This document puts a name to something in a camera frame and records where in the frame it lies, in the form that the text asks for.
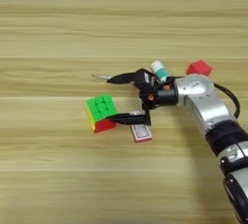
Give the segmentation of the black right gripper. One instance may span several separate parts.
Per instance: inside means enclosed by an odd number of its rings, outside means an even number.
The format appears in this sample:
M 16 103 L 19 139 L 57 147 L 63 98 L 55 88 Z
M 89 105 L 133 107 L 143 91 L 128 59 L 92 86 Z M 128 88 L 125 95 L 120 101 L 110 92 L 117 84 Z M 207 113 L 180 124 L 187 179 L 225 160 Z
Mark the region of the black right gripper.
M 136 72 L 124 73 L 107 80 L 112 84 L 127 84 L 135 81 Z M 174 106 L 178 103 L 178 96 L 175 89 L 175 77 L 168 77 L 166 81 L 155 80 L 153 83 L 144 86 L 139 91 L 139 97 L 142 100 L 144 114 L 133 114 L 130 112 L 118 113 L 108 117 L 109 120 L 123 125 L 150 125 L 150 111 L 161 106 Z

